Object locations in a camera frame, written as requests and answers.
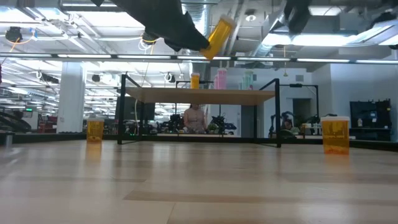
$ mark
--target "ceiling light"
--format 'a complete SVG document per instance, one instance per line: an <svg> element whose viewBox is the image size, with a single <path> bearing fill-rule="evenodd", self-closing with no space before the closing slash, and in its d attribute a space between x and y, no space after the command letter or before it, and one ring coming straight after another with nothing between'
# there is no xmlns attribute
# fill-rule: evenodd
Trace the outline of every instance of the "ceiling light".
<svg viewBox="0 0 398 224"><path fill-rule="evenodd" d="M9 108L9 109L25 109L25 106L5 106L5 108Z"/></svg>
<svg viewBox="0 0 398 224"><path fill-rule="evenodd" d="M257 62L289 62L290 58L272 58L272 57L238 57L240 61L257 61Z"/></svg>
<svg viewBox="0 0 398 224"><path fill-rule="evenodd" d="M90 99L117 99L117 96L85 96L85 98Z"/></svg>
<svg viewBox="0 0 398 224"><path fill-rule="evenodd" d="M171 59L170 56L161 55L118 55L121 59Z"/></svg>
<svg viewBox="0 0 398 224"><path fill-rule="evenodd" d="M61 58L111 58L111 55L58 54Z"/></svg>
<svg viewBox="0 0 398 224"><path fill-rule="evenodd" d="M65 7L96 7L93 3L63 3L62 6ZM102 3L101 7L117 7L117 5L112 3Z"/></svg>
<svg viewBox="0 0 398 224"><path fill-rule="evenodd" d="M8 87L8 89L10 89L10 91L12 91L13 93L18 93L18 94L23 94L23 95L28 94L28 92L26 90L23 90L20 88Z"/></svg>
<svg viewBox="0 0 398 224"><path fill-rule="evenodd" d="M333 34L301 34L290 37L287 34L268 34L262 41L263 45L299 45L318 47L338 47L348 44L355 36Z"/></svg>
<svg viewBox="0 0 398 224"><path fill-rule="evenodd" d="M213 60L231 60L231 57L214 57Z"/></svg>
<svg viewBox="0 0 398 224"><path fill-rule="evenodd" d="M57 104L55 103L50 103L50 102L44 102L46 105L50 105L50 106L56 106Z"/></svg>
<svg viewBox="0 0 398 224"><path fill-rule="evenodd" d="M381 65L398 65L398 60L357 60L356 63L381 64Z"/></svg>
<svg viewBox="0 0 398 224"><path fill-rule="evenodd" d="M22 54L22 53L0 53L0 57L23 58L23 57L52 57L50 54Z"/></svg>
<svg viewBox="0 0 398 224"><path fill-rule="evenodd" d="M315 59L315 58L298 58L298 62L323 62L323 63L349 63L347 59Z"/></svg>
<svg viewBox="0 0 398 224"><path fill-rule="evenodd" d="M8 83L8 84L13 84L13 85L16 84L16 83L14 83L13 81L10 81L10 80L2 79L1 81L4 82L4 83Z"/></svg>
<svg viewBox="0 0 398 224"><path fill-rule="evenodd" d="M398 35L395 35L390 39L382 42L380 45L397 45L397 44L398 44Z"/></svg>
<svg viewBox="0 0 398 224"><path fill-rule="evenodd" d="M292 40L288 35L282 34L268 34L266 38L262 41L263 45L290 45Z"/></svg>
<svg viewBox="0 0 398 224"><path fill-rule="evenodd" d="M372 39L373 37L381 34L382 32L390 29L392 26L384 26L384 27L373 27L365 32L362 32L355 37L352 37L348 44L361 44L365 43L367 40Z"/></svg>
<svg viewBox="0 0 398 224"><path fill-rule="evenodd" d="M351 37L343 35L303 34L293 38L292 45L339 47L346 45Z"/></svg>
<svg viewBox="0 0 398 224"><path fill-rule="evenodd" d="M180 59L180 60L207 60L203 56L177 56L177 59Z"/></svg>
<svg viewBox="0 0 398 224"><path fill-rule="evenodd" d="M255 21L257 17L255 15L246 16L246 21L252 22Z"/></svg>
<svg viewBox="0 0 398 224"><path fill-rule="evenodd" d="M246 15L246 21L248 22L255 21L257 19L257 17L254 15L255 13L256 13L255 9L246 10L246 12L244 13Z"/></svg>

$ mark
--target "white pillar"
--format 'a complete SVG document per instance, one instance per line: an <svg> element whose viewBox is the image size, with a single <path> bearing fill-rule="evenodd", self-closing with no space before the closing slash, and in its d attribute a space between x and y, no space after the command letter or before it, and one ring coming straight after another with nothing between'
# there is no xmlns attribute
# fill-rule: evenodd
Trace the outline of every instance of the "white pillar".
<svg viewBox="0 0 398 224"><path fill-rule="evenodd" d="M82 132L86 77L84 63L62 63L57 133Z"/></svg>

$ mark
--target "person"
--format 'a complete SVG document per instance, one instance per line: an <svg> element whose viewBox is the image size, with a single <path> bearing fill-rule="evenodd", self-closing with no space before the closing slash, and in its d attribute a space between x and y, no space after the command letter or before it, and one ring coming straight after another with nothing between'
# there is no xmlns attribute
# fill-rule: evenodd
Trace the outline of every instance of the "person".
<svg viewBox="0 0 398 224"><path fill-rule="evenodd" d="M293 122L291 119L286 119L284 126L281 127L281 130L288 130L293 134L299 134L300 130L299 128L293 127Z"/></svg>
<svg viewBox="0 0 398 224"><path fill-rule="evenodd" d="M188 128L189 133L205 133L207 128L205 113L199 105L191 104L190 108L184 112L184 125Z"/></svg>

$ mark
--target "wooden table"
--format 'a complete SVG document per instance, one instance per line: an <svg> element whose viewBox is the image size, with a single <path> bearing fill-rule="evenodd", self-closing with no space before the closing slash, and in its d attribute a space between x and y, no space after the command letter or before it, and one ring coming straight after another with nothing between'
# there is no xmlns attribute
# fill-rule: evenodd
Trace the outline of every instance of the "wooden table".
<svg viewBox="0 0 398 224"><path fill-rule="evenodd" d="M126 93L144 103L194 103L256 106L275 96L274 91L194 90L183 88L126 88Z"/></svg>

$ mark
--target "plastic cup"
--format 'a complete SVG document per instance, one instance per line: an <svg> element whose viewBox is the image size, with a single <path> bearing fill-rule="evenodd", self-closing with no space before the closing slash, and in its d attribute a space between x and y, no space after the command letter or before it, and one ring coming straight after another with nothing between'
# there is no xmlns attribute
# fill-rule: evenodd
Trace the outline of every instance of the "plastic cup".
<svg viewBox="0 0 398 224"><path fill-rule="evenodd" d="M191 75L191 89L199 89L199 83L200 83L200 74L193 73Z"/></svg>
<svg viewBox="0 0 398 224"><path fill-rule="evenodd" d="M349 117L321 118L325 154L349 154Z"/></svg>
<svg viewBox="0 0 398 224"><path fill-rule="evenodd" d="M226 15L222 15L214 31L209 36L210 46L207 49L200 50L200 52L208 60L212 60L220 51L226 39L229 37L235 27L235 21Z"/></svg>
<svg viewBox="0 0 398 224"><path fill-rule="evenodd" d="M88 119L87 120L87 142L100 143L104 133L103 119Z"/></svg>
<svg viewBox="0 0 398 224"><path fill-rule="evenodd" d="M227 76L227 69L219 68L217 71L218 90L226 90L226 76Z"/></svg>

